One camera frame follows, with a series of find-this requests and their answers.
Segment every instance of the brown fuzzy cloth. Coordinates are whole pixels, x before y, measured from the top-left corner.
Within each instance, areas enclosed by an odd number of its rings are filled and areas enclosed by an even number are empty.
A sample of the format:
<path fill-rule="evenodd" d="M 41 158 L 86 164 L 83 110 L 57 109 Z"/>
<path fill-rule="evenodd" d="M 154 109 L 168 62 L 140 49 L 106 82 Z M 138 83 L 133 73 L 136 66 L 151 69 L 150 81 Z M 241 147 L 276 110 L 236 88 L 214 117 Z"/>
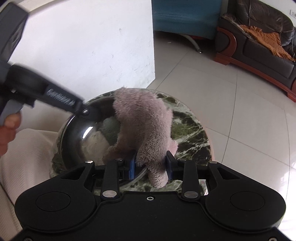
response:
<path fill-rule="evenodd" d="M 257 40 L 257 42 L 268 48 L 273 55 L 295 62 L 295 59 L 293 59 L 281 46 L 281 40 L 278 33 L 273 32 L 268 34 L 262 32 L 262 29 L 255 26 L 240 26 L 245 32 L 249 33 L 255 40 Z"/>
<path fill-rule="evenodd" d="M 117 143 L 108 148 L 103 162 L 124 157 L 137 150 L 137 166 L 146 165 L 154 187 L 168 182 L 165 170 L 167 150 L 175 155 L 178 144 L 170 137 L 173 114 L 155 94 L 139 89 L 120 88 L 115 91 L 113 108 L 120 122 Z"/>

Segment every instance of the orange fringed throw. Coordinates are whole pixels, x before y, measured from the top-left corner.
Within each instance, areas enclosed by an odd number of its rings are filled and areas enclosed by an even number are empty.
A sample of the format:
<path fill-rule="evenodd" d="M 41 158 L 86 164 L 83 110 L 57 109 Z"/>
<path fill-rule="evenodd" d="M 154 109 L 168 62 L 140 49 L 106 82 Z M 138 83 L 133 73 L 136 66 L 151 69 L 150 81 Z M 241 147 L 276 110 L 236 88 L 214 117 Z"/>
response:
<path fill-rule="evenodd" d="M 257 28 L 255 26 L 246 26 L 246 25 L 240 25 L 243 30 L 250 35 L 253 36 L 254 39 L 256 39 L 260 44 L 268 48 L 273 55 L 288 59 L 290 61 L 295 62 L 296 60 L 291 57 L 281 46 L 281 40 L 278 33 L 264 33 L 262 32 L 262 29 Z"/>

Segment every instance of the tiled floor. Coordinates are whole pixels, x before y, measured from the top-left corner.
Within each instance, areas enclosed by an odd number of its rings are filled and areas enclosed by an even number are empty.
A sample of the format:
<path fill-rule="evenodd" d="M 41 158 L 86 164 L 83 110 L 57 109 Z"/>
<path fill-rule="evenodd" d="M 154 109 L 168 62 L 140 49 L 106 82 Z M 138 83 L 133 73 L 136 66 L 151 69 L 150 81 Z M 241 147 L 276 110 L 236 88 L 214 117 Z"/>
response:
<path fill-rule="evenodd" d="M 296 103 L 272 84 L 213 61 L 212 42 L 195 52 L 184 38 L 155 33 L 156 79 L 148 88 L 185 103 L 210 137 L 215 159 L 278 191 L 280 230 L 296 240 Z"/>

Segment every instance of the curved metal leg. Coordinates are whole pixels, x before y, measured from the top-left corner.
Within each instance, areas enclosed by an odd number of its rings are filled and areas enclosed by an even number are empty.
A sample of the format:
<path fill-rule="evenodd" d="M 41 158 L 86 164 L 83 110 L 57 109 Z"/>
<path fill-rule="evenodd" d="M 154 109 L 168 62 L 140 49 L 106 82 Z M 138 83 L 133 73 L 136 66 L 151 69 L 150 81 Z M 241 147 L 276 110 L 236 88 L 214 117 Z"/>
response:
<path fill-rule="evenodd" d="M 202 50 L 200 49 L 200 47 L 192 37 L 190 37 L 187 34 L 179 34 L 179 35 L 183 36 L 184 38 L 187 38 L 194 45 L 196 52 L 202 53 Z"/>

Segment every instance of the finger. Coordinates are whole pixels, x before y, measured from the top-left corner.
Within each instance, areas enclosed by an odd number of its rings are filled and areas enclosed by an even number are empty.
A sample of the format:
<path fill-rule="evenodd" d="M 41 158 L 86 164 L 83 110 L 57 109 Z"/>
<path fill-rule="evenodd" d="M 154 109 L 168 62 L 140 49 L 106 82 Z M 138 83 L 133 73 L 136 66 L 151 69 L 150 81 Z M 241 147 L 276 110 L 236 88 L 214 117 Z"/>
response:
<path fill-rule="evenodd" d="M 0 156 L 3 156 L 7 152 L 7 145 L 0 145 Z"/>
<path fill-rule="evenodd" d="M 6 117 L 4 125 L 9 129 L 17 129 L 20 127 L 21 118 L 20 112 L 9 115 Z"/>
<path fill-rule="evenodd" d="M 0 127 L 0 145 L 6 145 L 13 141 L 16 135 L 16 130 L 8 129 L 5 126 Z"/>

